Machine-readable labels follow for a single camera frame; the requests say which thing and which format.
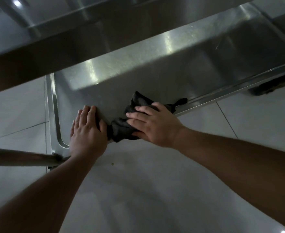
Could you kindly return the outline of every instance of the metal tray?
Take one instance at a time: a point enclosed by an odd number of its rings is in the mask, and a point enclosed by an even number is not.
[[[135,90],[177,115],[285,74],[285,35],[250,3],[47,75],[52,150],[68,155],[78,109],[122,117]]]

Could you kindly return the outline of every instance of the tiled floor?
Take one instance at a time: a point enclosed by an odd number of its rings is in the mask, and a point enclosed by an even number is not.
[[[39,78],[0,92],[0,148],[51,154],[45,88]],[[192,129],[285,150],[285,88],[260,97],[236,94],[179,119]],[[45,172],[45,167],[0,167],[0,205]],[[174,150],[142,140],[110,144],[80,187],[61,232],[158,229],[285,230]]]

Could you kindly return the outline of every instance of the person's left arm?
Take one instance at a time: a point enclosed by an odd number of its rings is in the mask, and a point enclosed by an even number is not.
[[[107,127],[95,122],[96,107],[79,110],[70,133],[71,157],[0,208],[2,232],[59,232],[90,168],[107,148]]]

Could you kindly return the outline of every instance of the finger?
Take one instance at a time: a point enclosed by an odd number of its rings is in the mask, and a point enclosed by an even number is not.
[[[150,140],[149,140],[149,138],[147,137],[147,135],[146,135],[145,133],[143,133],[143,132],[133,132],[132,135],[133,135],[133,136],[137,136],[137,137],[139,137],[140,139],[143,139],[143,140],[145,140],[145,141],[149,141],[149,142],[150,142]]]
[[[153,102],[152,103],[153,106],[157,107],[159,111],[165,111],[168,110],[164,105],[162,105],[159,102]]]
[[[145,124],[146,124],[145,122],[142,122],[137,119],[128,119],[127,123],[139,131],[142,131],[142,132],[145,131]]]
[[[96,106],[92,106],[87,114],[87,123],[86,123],[90,127],[96,126],[95,114],[96,114]]]
[[[73,121],[72,123],[72,126],[71,126],[71,129],[70,129],[70,138],[73,136],[73,133],[74,133],[74,124],[75,124],[75,120]]]
[[[82,110],[79,110],[78,111],[78,115],[76,116],[76,122],[74,124],[74,129],[78,129],[79,128],[81,113],[82,113]]]
[[[126,116],[131,119],[138,119],[140,121],[146,122],[150,118],[149,115],[143,113],[126,113]]]
[[[148,115],[154,115],[157,111],[148,107],[148,106],[136,106],[135,110],[140,111],[140,112],[144,112]]]
[[[84,108],[83,108],[83,111],[81,113],[81,116],[80,116],[80,124],[79,124],[80,127],[86,125],[87,114],[88,114],[89,111],[90,111],[90,107],[85,105]]]
[[[101,121],[99,122],[99,129],[100,129],[100,132],[101,132],[101,133],[107,135],[107,125],[106,125],[106,123],[105,123],[103,120],[101,120]]]

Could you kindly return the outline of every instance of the person's left hand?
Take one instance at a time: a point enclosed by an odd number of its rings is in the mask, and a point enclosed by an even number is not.
[[[71,157],[84,157],[89,160],[96,160],[106,150],[107,125],[101,120],[99,128],[95,121],[96,107],[84,106],[78,111],[70,131],[70,153]]]

